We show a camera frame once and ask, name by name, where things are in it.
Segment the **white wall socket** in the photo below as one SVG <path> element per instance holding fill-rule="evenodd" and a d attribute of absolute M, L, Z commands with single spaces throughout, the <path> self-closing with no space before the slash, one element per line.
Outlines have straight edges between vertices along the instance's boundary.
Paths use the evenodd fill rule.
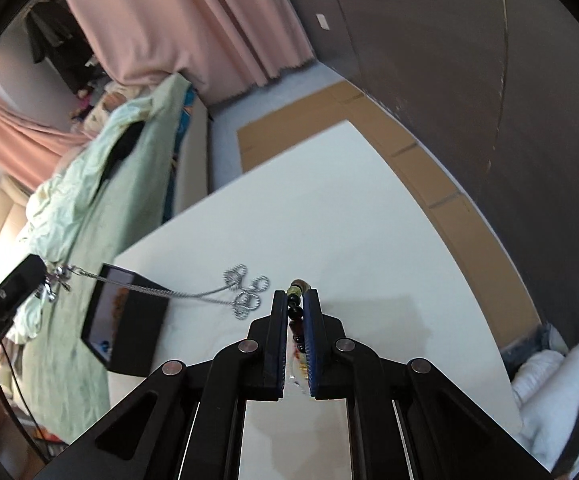
<path fill-rule="evenodd" d="M 329 27 L 329 22 L 327 21 L 327 18 L 326 18 L 326 16 L 325 16 L 324 14 L 322 14 L 322 13 L 317 13 L 317 14 L 315 14 L 315 17 L 317 18 L 318 23 L 319 23 L 321 29 L 323 29 L 323 30 L 329 30 L 329 29 L 331 29 L 331 28 Z"/>

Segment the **floral pillow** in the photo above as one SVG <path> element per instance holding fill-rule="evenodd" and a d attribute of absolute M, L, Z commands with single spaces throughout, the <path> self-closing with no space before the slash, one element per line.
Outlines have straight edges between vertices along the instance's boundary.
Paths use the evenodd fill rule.
<path fill-rule="evenodd" d="M 70 131 L 82 133 L 88 138 L 97 136 L 116 108 L 144 93 L 145 87 L 125 86 L 116 81 L 88 90 L 83 103 L 70 114 Z"/>

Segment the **black jewelry box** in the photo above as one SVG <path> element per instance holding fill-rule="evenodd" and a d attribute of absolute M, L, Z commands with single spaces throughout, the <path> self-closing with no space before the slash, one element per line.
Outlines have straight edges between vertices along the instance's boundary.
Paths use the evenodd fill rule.
<path fill-rule="evenodd" d="M 105 263 L 99 271 L 81 340 L 110 372 L 146 377 L 152 371 L 169 290 Z"/>

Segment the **white bed frame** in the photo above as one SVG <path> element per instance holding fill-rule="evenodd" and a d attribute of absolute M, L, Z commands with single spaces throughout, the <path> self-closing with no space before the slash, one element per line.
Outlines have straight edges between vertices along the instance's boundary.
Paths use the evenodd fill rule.
<path fill-rule="evenodd" d="M 174 216 L 182 214 L 209 193 L 210 116 L 197 94 L 185 113 L 188 126 L 178 150 L 172 203 Z"/>

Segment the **dark hanging clothes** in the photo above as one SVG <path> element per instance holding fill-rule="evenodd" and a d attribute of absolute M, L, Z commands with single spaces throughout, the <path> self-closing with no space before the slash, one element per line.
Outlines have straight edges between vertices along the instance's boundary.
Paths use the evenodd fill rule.
<path fill-rule="evenodd" d="M 73 94 L 88 85 L 93 50 L 69 10 L 54 1 L 35 3 L 24 17 L 24 27 L 34 64 L 49 60 Z"/>

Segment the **pink side curtain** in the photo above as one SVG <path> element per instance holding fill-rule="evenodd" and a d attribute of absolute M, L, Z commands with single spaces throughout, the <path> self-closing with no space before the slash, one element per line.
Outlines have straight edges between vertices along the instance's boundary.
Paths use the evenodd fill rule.
<path fill-rule="evenodd" d="M 0 98 L 0 166 L 30 190 L 54 174 L 65 154 L 92 140 L 82 130 L 63 132 L 27 118 Z"/>

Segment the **green bed quilt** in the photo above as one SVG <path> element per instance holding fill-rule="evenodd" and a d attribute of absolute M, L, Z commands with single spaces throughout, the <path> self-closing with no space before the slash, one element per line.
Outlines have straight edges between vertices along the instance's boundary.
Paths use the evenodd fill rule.
<path fill-rule="evenodd" d="M 81 273 L 31 295 L 7 336 L 24 348 L 22 395 L 36 420 L 71 443 L 110 408 L 107 370 L 81 339 L 93 274 L 159 228 L 172 172 L 176 130 L 192 85 L 165 79 L 111 113 L 100 133 L 27 204 L 18 245 Z"/>

